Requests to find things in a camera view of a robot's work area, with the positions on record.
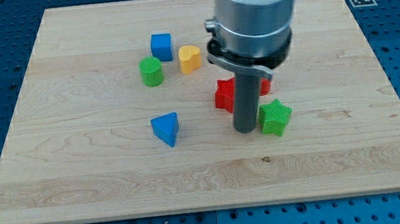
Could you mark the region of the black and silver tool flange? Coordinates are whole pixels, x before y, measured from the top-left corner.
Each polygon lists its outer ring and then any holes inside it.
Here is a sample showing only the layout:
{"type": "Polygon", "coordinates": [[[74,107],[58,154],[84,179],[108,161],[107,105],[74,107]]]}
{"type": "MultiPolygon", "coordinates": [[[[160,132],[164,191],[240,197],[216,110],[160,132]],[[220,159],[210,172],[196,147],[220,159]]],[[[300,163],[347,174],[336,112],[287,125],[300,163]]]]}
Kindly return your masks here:
{"type": "Polygon", "coordinates": [[[276,32],[243,35],[229,31],[216,18],[204,22],[212,35],[207,43],[207,60],[235,75],[271,80],[273,70],[284,62],[292,40],[292,30],[285,24],[276,32]]]}

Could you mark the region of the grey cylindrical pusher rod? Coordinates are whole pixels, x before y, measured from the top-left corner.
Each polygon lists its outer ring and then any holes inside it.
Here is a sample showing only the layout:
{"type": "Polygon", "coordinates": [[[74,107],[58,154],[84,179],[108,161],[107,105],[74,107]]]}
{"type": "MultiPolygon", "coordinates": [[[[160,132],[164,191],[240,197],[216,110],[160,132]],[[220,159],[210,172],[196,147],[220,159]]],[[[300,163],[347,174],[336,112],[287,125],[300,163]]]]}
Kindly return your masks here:
{"type": "Polygon", "coordinates": [[[253,75],[235,74],[234,77],[234,128],[250,133],[256,126],[261,78],[253,75]]]}

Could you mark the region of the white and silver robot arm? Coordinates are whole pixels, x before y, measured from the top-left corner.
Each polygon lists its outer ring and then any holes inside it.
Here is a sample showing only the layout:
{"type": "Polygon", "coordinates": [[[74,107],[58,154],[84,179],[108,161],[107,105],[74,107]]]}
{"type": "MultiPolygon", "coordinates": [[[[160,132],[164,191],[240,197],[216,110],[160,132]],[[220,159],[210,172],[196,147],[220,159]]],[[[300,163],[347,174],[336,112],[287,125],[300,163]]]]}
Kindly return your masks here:
{"type": "Polygon", "coordinates": [[[286,59],[292,40],[295,0],[213,0],[207,60],[234,74],[233,122],[236,131],[256,126],[262,80],[286,59]]]}

